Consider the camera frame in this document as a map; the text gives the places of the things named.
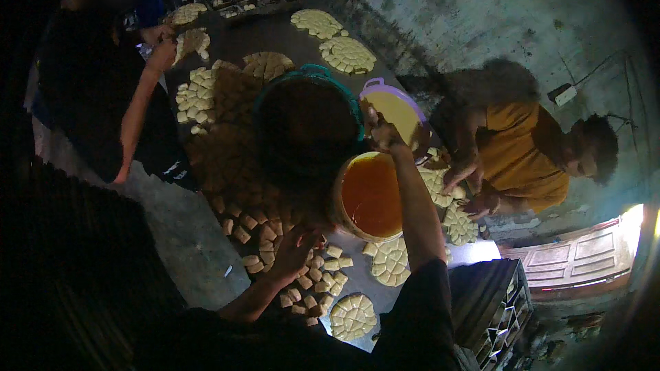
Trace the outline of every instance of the wooden door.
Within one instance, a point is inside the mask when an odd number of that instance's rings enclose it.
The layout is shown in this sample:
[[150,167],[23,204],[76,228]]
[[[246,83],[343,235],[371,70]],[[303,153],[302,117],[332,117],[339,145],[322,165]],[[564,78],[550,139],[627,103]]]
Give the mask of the wooden door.
[[523,261],[530,288],[548,289],[611,278],[632,267],[633,253],[616,224],[553,244],[501,251]]

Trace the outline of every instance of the light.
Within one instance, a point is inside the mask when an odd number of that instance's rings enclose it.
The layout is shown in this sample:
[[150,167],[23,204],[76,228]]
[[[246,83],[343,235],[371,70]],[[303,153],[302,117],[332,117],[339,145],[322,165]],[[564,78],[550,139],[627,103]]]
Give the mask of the light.
[[623,235],[624,241],[628,244],[628,249],[634,257],[637,254],[637,245],[639,244],[639,232],[641,223],[644,221],[644,204],[640,203],[630,208],[621,215],[621,224],[619,229]]

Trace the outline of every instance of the metal table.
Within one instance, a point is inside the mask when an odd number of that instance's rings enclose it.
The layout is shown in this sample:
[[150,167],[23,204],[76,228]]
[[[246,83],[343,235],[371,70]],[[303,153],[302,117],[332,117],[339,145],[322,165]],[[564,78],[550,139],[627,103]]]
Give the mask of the metal table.
[[[257,52],[278,52],[287,55],[296,66],[302,66],[306,63],[315,63],[326,66],[331,70],[333,77],[347,86],[355,97],[358,97],[362,91],[365,82],[371,78],[383,78],[387,85],[401,88],[400,83],[392,72],[385,67],[384,62],[377,61],[374,70],[365,75],[348,75],[330,65],[321,57],[319,45],[321,40],[317,37],[309,36],[305,30],[297,29],[290,22],[290,13],[270,15],[255,20],[245,20],[241,23],[234,23],[231,20],[222,19],[216,12],[201,13],[198,20],[186,25],[185,29],[194,27],[206,27],[207,33],[211,38],[209,47],[209,62],[203,62],[197,54],[188,55],[184,60],[177,64],[176,69],[170,71],[167,75],[167,85],[172,100],[173,109],[176,110],[176,87],[181,83],[188,82],[188,72],[200,66],[210,68],[210,65],[217,59],[232,62],[239,67],[243,67],[243,57],[245,55]],[[189,129],[191,124],[180,125],[182,139],[190,136]],[[312,207],[323,206],[323,198],[314,198]],[[354,266],[342,269],[349,281],[344,285],[338,301],[342,297],[353,294],[363,293],[367,295],[374,303],[374,310],[380,314],[388,312],[394,306],[394,302],[399,296],[401,286],[391,287],[378,283],[371,276],[370,256],[362,255],[362,248],[365,242],[353,235],[335,232],[328,236],[329,244],[335,244],[342,247],[343,254],[353,258]],[[450,268],[466,263],[477,261],[488,261],[499,258],[499,251],[492,241],[479,240],[476,244],[467,244],[462,247],[449,245],[453,262]],[[330,334],[330,323],[328,316],[322,317],[320,322],[326,327]],[[380,326],[375,326],[373,330],[350,343],[360,349],[371,352],[374,347],[371,337],[380,330]]]

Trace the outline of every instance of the oil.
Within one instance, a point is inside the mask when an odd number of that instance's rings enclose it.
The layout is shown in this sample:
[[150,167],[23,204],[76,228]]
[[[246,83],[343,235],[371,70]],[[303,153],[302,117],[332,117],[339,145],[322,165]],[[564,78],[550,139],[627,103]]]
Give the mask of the oil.
[[352,163],[341,197],[346,214],[362,232],[380,238],[401,232],[401,199],[391,158],[379,155]]

